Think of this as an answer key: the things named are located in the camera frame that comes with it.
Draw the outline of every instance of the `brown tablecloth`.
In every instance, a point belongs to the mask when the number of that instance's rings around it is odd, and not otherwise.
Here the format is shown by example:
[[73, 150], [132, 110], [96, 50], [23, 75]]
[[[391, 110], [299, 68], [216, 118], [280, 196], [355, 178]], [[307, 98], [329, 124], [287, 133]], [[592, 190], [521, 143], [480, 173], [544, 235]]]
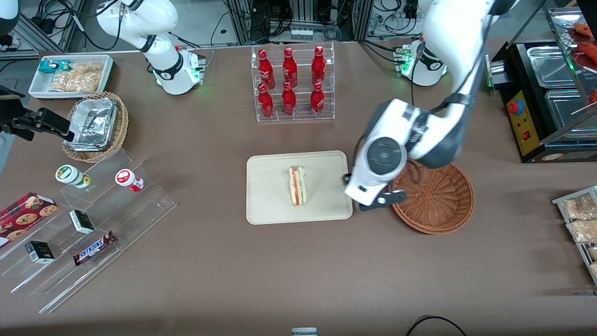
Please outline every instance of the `brown tablecloth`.
[[[345, 221], [246, 221], [251, 156], [339, 149], [350, 159], [375, 107], [410, 99], [391, 63], [357, 43], [335, 46], [336, 119], [288, 125], [257, 124], [249, 47], [217, 50], [205, 84], [183, 96], [156, 85], [142, 54], [112, 54], [109, 89], [130, 113], [124, 147], [180, 205], [51, 314], [0, 280], [0, 334], [289, 335], [315, 326], [323, 336], [402, 335], [425, 314], [470, 335], [594, 334], [597, 297], [573, 293], [595, 287], [550, 201], [597, 184], [595, 163], [521, 164], [498, 95], [479, 95], [456, 160], [476, 193], [460, 231], [420, 234], [391, 209]], [[449, 76], [416, 87], [416, 102], [433, 107], [449, 89]], [[30, 108], [66, 114], [72, 104], [32, 99]], [[57, 137], [17, 139], [0, 207], [28, 191], [55, 194], [65, 163], [89, 167], [68, 159]], [[419, 328], [457, 332], [442, 321]]]

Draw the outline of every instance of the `packaged bread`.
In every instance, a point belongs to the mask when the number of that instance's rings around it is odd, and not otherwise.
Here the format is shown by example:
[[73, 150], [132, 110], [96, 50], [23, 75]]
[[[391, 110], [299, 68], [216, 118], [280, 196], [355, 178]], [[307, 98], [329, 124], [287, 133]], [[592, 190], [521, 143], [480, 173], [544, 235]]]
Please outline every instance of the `packaged bread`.
[[589, 271], [591, 272], [593, 277], [597, 278], [597, 262], [594, 262], [593, 264], [589, 265]]
[[102, 70], [103, 65], [100, 63], [71, 63], [69, 71], [55, 72], [50, 90], [94, 93], [100, 84]]
[[597, 221], [574, 221], [566, 226], [576, 242], [597, 242]]
[[593, 258], [593, 261], [597, 261], [597, 246], [589, 248], [589, 255]]
[[290, 173], [290, 196], [294, 206], [307, 203], [307, 185], [304, 179], [304, 168], [292, 166], [288, 168]]
[[590, 194], [562, 201], [562, 209], [572, 220], [597, 218], [597, 205]]

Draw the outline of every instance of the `red cookie box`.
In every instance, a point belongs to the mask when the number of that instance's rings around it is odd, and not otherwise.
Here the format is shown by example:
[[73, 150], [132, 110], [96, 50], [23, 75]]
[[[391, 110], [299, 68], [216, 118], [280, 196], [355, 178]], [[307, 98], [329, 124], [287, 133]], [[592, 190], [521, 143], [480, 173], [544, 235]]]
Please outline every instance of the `red cookie box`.
[[0, 211], [0, 248], [57, 209], [53, 199], [29, 193]]

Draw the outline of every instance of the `beige tray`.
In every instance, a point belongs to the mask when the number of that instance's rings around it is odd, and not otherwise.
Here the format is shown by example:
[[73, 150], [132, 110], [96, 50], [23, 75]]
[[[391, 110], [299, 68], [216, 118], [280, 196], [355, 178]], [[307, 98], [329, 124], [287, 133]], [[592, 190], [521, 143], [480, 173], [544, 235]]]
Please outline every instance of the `beige tray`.
[[[288, 168], [301, 165], [307, 204], [293, 206]], [[342, 175], [348, 172], [341, 151], [259, 155], [247, 161], [247, 221], [253, 225], [331, 221], [352, 215]]]

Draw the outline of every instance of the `white robotic arm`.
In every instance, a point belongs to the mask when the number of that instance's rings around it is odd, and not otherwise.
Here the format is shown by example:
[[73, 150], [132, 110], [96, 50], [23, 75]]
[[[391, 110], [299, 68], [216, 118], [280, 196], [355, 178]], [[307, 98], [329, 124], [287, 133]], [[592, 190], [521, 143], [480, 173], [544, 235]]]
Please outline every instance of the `white robotic arm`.
[[0, 0], [0, 35], [10, 33], [19, 22], [19, 0]]
[[[97, 7], [97, 13], [112, 1]], [[179, 15], [169, 0], [119, 0], [97, 16], [101, 28], [139, 49], [153, 67], [158, 84], [169, 94], [183, 94], [203, 80], [205, 60], [178, 50], [167, 32], [178, 25]]]
[[430, 168], [452, 162], [462, 148], [466, 124], [478, 88], [481, 49], [488, 27], [514, 0], [419, 0], [425, 15], [425, 48], [447, 64], [452, 94], [438, 107], [444, 117], [399, 99], [381, 104], [365, 129], [365, 142], [345, 193], [362, 210], [403, 201], [404, 192], [384, 193], [407, 157]]

